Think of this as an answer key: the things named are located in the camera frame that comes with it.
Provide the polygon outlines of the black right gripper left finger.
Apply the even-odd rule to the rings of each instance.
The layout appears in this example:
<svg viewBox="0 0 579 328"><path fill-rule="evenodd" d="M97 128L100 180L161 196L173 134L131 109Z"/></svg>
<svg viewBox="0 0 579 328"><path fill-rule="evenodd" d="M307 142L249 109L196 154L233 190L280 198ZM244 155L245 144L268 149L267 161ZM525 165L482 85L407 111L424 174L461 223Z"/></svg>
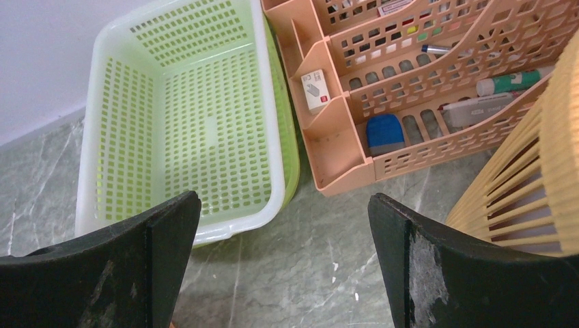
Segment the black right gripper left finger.
<svg viewBox="0 0 579 328"><path fill-rule="evenodd" d="M168 327L199 225L183 192L26 256L1 258L2 327Z"/></svg>

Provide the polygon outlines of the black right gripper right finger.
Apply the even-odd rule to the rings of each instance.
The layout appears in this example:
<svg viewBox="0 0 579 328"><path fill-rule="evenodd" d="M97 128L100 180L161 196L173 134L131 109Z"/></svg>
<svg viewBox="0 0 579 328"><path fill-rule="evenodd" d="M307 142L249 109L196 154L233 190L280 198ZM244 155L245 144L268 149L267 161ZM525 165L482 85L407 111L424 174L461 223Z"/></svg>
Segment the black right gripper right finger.
<svg viewBox="0 0 579 328"><path fill-rule="evenodd" d="M578 257L482 241L370 197L368 216L396 327L577 327Z"/></svg>

